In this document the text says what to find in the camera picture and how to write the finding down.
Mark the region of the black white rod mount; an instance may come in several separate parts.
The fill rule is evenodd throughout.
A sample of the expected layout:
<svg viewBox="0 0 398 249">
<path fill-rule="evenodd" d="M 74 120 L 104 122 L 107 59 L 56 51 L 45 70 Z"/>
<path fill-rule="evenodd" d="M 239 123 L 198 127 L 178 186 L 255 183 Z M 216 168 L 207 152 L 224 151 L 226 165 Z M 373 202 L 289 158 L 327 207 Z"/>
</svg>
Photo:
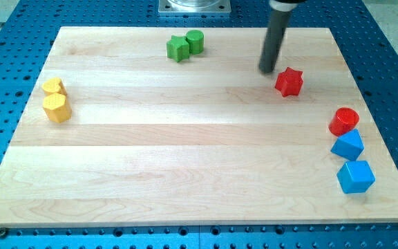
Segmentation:
<svg viewBox="0 0 398 249">
<path fill-rule="evenodd" d="M 269 0 L 269 6 L 276 11 L 290 12 L 305 0 Z"/>
</svg>

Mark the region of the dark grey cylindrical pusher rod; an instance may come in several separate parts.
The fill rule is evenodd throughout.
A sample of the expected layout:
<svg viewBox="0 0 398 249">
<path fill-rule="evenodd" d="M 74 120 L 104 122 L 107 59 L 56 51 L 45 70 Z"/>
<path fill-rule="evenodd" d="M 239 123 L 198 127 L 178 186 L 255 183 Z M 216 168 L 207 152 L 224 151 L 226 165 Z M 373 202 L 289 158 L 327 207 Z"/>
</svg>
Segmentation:
<svg viewBox="0 0 398 249">
<path fill-rule="evenodd" d="M 275 68 L 278 54 L 281 49 L 283 36 L 288 26 L 290 17 L 290 11 L 282 12 L 275 9 L 271 11 L 263 49 L 258 64 L 259 70 L 264 74 L 271 73 Z"/>
</svg>

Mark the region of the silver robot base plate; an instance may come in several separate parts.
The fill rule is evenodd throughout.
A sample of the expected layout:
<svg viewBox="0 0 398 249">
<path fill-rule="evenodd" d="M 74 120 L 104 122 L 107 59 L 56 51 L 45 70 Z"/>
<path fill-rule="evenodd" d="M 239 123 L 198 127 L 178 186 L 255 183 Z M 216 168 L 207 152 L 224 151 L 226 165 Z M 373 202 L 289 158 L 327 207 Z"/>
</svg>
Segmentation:
<svg viewBox="0 0 398 249">
<path fill-rule="evenodd" d="M 162 14 L 180 13 L 230 13 L 230 0 L 159 0 L 158 12 Z"/>
</svg>

